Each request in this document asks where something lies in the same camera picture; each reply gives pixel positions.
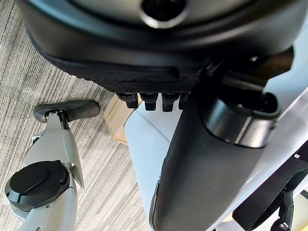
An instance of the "floor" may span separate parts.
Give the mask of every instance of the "floor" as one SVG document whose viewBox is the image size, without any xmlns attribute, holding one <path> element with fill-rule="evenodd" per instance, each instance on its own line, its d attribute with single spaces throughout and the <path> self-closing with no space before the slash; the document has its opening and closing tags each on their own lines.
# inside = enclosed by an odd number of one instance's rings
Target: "floor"
<svg viewBox="0 0 308 231">
<path fill-rule="evenodd" d="M 55 68 L 32 47 L 13 0 L 0 0 L 0 230 L 21 223 L 4 196 L 8 178 L 22 167 L 31 135 L 43 124 L 32 116 L 38 103 L 93 99 L 102 112 L 112 94 Z M 76 231 L 148 230 L 128 148 L 113 141 L 103 113 L 70 124 L 83 169 Z"/>
</svg>

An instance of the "black lever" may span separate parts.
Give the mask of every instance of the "black lever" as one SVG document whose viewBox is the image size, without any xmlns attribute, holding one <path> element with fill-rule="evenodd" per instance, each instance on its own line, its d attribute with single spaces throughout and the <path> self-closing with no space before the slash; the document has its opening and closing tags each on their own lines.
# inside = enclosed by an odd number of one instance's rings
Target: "black lever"
<svg viewBox="0 0 308 231">
<path fill-rule="evenodd" d="M 282 193 L 282 204 L 279 219 L 274 222 L 270 231 L 291 231 L 294 213 L 293 190 L 286 189 Z"/>
</svg>

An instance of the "wooden block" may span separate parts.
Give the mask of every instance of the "wooden block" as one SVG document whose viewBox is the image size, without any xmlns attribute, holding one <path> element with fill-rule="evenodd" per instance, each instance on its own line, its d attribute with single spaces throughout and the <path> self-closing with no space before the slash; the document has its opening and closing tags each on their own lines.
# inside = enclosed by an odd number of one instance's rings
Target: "wooden block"
<svg viewBox="0 0 308 231">
<path fill-rule="evenodd" d="M 142 102 L 140 96 L 138 96 L 138 99 L 138 103 L 140 105 Z M 125 136 L 124 126 L 133 111 L 134 109 L 127 108 L 126 103 L 114 94 L 104 112 L 104 118 L 108 125 L 111 137 L 125 145 L 127 145 L 127 139 Z"/>
</svg>

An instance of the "black round cap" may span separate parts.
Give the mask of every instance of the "black round cap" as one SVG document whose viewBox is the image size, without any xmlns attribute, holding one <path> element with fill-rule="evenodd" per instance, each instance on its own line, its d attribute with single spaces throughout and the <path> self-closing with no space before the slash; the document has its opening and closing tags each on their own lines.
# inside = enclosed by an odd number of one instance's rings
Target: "black round cap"
<svg viewBox="0 0 308 231">
<path fill-rule="evenodd" d="M 5 185 L 5 194 L 15 207 L 30 211 L 46 205 L 69 186 L 67 169 L 58 161 L 42 161 L 16 172 Z"/>
</svg>

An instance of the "gray carpet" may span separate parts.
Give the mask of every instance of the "gray carpet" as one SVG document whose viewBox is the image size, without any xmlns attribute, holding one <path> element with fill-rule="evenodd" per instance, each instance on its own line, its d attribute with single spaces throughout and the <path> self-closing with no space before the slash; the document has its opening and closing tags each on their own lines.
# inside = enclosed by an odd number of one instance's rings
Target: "gray carpet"
<svg viewBox="0 0 308 231">
<path fill-rule="evenodd" d="M 22 167 L 31 135 L 43 124 L 38 103 L 94 99 L 106 108 L 112 94 L 55 68 L 32 47 L 13 0 L 0 0 L 0 230 L 21 223 L 4 195 L 7 179 Z M 70 124 L 83 168 L 86 196 L 78 190 L 76 231 L 148 230 L 128 148 L 114 142 L 103 113 Z"/>
</svg>

